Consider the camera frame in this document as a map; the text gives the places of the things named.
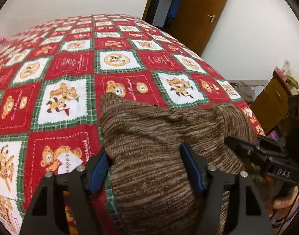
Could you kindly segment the person's right hand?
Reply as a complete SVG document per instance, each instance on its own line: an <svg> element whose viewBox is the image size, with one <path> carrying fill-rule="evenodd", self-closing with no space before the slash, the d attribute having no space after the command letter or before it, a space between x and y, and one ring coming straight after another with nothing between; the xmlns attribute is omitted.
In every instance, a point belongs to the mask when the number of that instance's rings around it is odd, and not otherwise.
<svg viewBox="0 0 299 235"><path fill-rule="evenodd" d="M266 207L268 211L268 217L271 218L273 216L273 211L276 210L278 212L277 218L284 218L290 212L290 208L293 205L298 192L298 187L294 187L294 190L292 190L292 192L287 196L270 200Z"/></svg>

